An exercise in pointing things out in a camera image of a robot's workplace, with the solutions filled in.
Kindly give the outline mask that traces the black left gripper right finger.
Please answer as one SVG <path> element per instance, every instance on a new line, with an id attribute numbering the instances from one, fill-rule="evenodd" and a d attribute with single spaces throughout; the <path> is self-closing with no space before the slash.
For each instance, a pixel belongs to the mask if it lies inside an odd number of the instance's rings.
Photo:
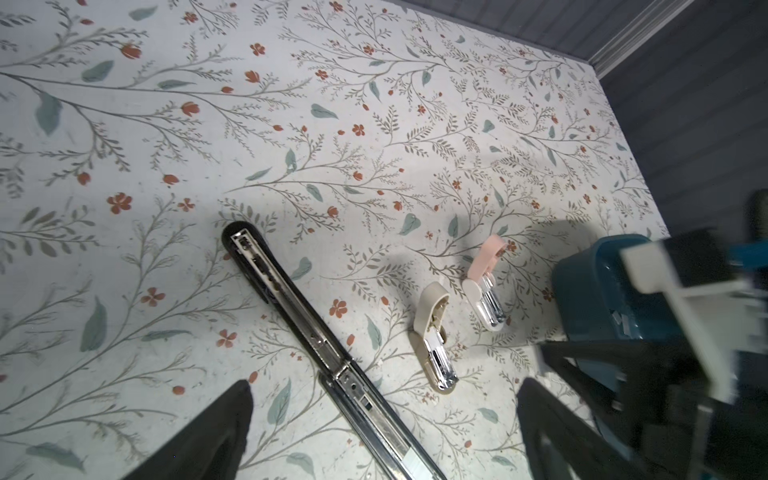
<path id="1" fill-rule="evenodd" d="M 648 479 L 547 388 L 525 379 L 517 416 L 534 479 Z"/>

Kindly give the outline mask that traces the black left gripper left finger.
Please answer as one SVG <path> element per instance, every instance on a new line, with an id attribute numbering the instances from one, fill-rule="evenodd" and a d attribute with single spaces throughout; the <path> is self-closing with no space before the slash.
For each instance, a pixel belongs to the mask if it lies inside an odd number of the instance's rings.
<path id="1" fill-rule="evenodd" d="M 251 386 L 239 380 L 126 475 L 128 479 L 234 479 L 247 445 Z"/>

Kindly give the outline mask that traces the black long stapler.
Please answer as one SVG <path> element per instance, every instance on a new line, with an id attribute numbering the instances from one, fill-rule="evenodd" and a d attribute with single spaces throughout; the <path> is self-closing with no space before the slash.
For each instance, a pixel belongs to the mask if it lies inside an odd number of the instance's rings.
<path id="1" fill-rule="evenodd" d="M 318 367 L 319 383 L 389 479 L 445 474 L 294 285 L 256 227 L 229 223 L 222 244 L 245 278 L 273 306 Z"/>

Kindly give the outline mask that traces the beige mini stapler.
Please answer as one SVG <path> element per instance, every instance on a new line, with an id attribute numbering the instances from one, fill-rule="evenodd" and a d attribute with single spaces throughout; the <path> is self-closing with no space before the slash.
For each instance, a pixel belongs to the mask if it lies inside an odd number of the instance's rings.
<path id="1" fill-rule="evenodd" d="M 452 393 L 459 381 L 446 350 L 447 333 L 442 325 L 449 299 L 450 293 L 439 282 L 427 285 L 417 302 L 408 333 L 427 380 L 437 393 L 443 395 Z"/>

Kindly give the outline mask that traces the pink mini stapler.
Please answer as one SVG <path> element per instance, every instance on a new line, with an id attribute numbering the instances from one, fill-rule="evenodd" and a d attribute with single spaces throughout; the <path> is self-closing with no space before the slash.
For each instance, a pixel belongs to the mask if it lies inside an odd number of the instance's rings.
<path id="1" fill-rule="evenodd" d="M 462 281 L 464 295 L 473 312 L 486 330 L 499 332 L 506 322 L 501 301 L 495 292 L 493 271 L 506 250 L 505 241 L 498 235 L 489 236 L 472 260 Z"/>

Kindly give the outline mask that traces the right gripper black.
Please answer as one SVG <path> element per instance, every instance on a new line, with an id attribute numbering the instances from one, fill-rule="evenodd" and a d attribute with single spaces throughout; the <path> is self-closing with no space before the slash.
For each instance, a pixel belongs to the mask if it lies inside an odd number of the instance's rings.
<path id="1" fill-rule="evenodd" d="M 736 396 L 717 400 L 684 342 L 547 341 L 537 348 L 595 418 L 633 444 L 624 478 L 766 478 L 766 355 L 738 352 Z M 624 370 L 629 400 L 616 379 Z"/>

